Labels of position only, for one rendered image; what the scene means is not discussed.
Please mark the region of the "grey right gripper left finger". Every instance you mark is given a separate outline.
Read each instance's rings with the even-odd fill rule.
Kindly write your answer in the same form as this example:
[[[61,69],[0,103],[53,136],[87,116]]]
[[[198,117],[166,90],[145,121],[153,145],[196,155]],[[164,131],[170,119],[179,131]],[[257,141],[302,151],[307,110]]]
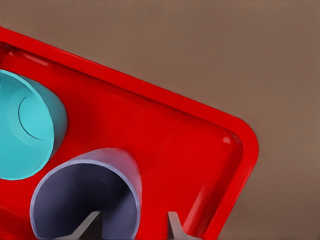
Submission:
[[[101,240],[101,212],[92,212],[71,235],[57,240]]]

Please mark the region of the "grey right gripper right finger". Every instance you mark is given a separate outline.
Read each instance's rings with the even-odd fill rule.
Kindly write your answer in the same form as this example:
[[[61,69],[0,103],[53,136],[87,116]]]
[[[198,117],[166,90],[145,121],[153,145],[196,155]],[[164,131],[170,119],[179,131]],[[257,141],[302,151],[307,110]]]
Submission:
[[[179,216],[174,211],[167,213],[167,239],[168,240],[200,240],[197,237],[187,235],[181,225]]]

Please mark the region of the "lavender grey cup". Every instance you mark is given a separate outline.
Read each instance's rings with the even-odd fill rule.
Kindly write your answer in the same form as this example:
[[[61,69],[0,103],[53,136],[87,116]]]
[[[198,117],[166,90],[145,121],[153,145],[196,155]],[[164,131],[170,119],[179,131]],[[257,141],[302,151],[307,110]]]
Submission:
[[[71,235],[93,212],[104,240],[134,239],[141,221],[142,178],[134,157],[119,148],[81,154],[49,171],[34,190],[30,222],[36,238]]]

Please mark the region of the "red plastic tray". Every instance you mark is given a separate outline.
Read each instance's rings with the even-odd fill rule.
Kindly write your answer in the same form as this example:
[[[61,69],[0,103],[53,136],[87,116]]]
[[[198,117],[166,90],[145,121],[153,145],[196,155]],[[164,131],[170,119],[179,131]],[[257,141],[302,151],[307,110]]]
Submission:
[[[41,178],[100,148],[124,149],[137,161],[139,240],[165,239],[168,212],[188,235],[217,240],[258,159],[244,121],[4,27],[0,68],[50,89],[68,116],[65,138],[40,172],[0,180],[0,240],[36,240],[29,207]]]

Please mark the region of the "teal bowl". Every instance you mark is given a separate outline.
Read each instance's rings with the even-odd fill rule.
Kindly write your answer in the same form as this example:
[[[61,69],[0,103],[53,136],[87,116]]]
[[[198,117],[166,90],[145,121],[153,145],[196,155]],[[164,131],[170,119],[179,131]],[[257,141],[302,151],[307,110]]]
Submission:
[[[39,172],[67,132],[66,109],[47,87],[0,70],[0,179],[15,181]]]

